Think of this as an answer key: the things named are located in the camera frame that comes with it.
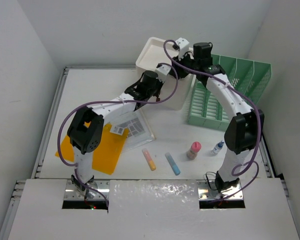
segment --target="white wall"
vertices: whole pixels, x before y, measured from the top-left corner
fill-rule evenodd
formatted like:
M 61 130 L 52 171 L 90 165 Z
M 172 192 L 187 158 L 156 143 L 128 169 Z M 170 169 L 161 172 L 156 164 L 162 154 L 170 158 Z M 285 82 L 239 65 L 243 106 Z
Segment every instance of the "white wall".
M 0 228 L 16 180 L 31 176 L 58 78 L 17 0 L 0 0 Z
M 271 0 L 18 0 L 59 66 L 134 64 L 149 37 L 246 57 Z
M 300 231 L 300 0 L 274 0 L 249 57 L 272 63 L 260 107 L 275 167 L 282 172 Z

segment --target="small bottle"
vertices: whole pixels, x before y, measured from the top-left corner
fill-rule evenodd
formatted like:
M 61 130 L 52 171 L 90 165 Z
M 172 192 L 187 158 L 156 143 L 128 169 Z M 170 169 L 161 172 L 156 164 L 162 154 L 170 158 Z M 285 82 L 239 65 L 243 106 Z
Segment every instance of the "small bottle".
M 192 143 L 190 149 L 186 152 L 187 157 L 191 160 L 195 159 L 200 149 L 201 149 L 200 142 L 195 141 L 194 143 Z
M 218 143 L 217 145 L 215 145 L 215 147 L 212 149 L 212 153 L 215 154 L 215 155 L 217 155 L 217 154 L 220 152 L 220 150 L 222 149 L 222 147 L 224 146 L 224 144 L 225 144 L 225 141 L 219 142 L 219 143 Z

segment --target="small jar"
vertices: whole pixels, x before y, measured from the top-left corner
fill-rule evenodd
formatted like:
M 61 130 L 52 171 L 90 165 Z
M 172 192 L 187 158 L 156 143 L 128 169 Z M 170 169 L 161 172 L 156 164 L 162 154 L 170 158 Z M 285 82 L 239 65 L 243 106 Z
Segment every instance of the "small jar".
M 186 152 L 187 157 L 191 160 L 195 159 L 200 149 L 201 149 L 200 142 L 195 141 L 194 143 L 192 143 L 190 149 Z

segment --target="blue tube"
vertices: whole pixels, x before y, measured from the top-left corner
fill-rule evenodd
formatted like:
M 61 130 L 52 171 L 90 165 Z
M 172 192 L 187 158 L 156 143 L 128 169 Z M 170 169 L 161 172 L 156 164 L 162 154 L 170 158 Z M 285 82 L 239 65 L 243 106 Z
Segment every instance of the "blue tube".
M 172 168 L 174 174 L 175 174 L 176 176 L 178 176 L 178 175 L 180 174 L 180 170 L 179 170 L 179 168 L 178 168 L 178 166 L 177 166 L 175 160 L 172 158 L 171 154 L 170 154 L 169 152 L 167 152 L 167 153 L 165 154 L 165 157 L 166 157 L 166 159 L 168 160 L 168 162 L 169 162 L 169 164 L 170 164 L 170 166 L 171 166 L 171 168 Z

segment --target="green dish rack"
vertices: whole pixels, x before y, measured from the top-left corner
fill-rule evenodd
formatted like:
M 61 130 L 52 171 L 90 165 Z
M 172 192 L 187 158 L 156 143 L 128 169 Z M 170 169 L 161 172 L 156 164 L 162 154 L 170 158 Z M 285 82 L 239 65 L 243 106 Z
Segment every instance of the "green dish rack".
M 220 64 L 236 90 L 258 103 L 272 76 L 271 64 L 247 59 L 214 55 L 213 64 Z M 216 97 L 195 80 L 188 123 L 225 131 L 229 119 Z

